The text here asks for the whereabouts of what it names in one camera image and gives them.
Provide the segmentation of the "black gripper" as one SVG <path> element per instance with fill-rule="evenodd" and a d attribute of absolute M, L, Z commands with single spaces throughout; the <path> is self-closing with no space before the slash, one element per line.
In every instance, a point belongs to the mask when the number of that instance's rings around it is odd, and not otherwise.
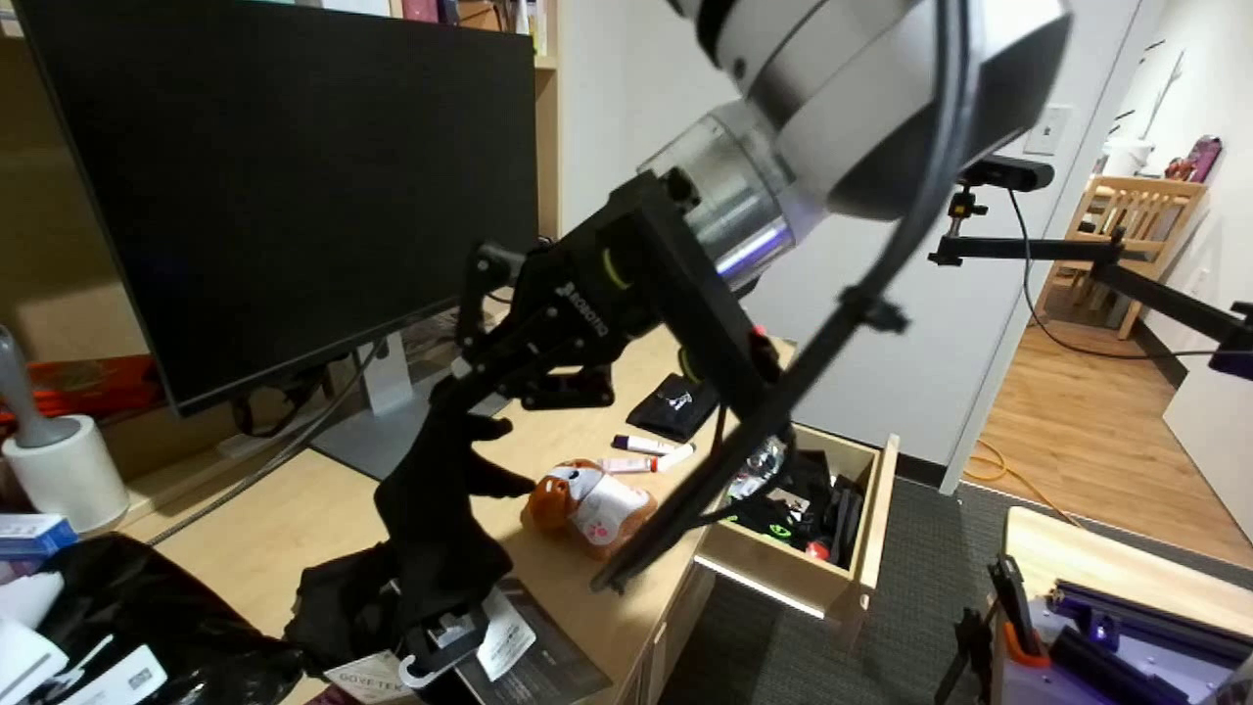
<path fill-rule="evenodd" d="M 493 355 L 496 384 L 527 412 L 611 406 L 611 365 L 665 326 L 697 384 L 757 427 L 779 384 L 779 355 L 739 308 L 750 277 L 723 273 L 697 243 L 697 184 L 669 169 L 634 176 L 558 243 L 527 256 L 477 243 L 458 299 L 453 339 Z M 487 301 L 513 287 L 513 308 L 488 326 Z"/>

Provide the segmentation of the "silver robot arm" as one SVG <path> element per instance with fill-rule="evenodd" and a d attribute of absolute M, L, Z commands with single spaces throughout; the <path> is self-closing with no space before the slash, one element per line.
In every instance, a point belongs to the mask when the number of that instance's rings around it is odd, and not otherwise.
<path fill-rule="evenodd" d="M 461 339 L 464 393 L 540 395 L 669 327 L 761 442 L 885 301 L 946 186 L 1047 111 L 1069 0 L 669 0 L 737 96 L 662 145 L 575 230 L 513 263 L 513 308 Z M 739 294 L 822 218 L 885 218 L 885 249 L 786 365 Z"/>

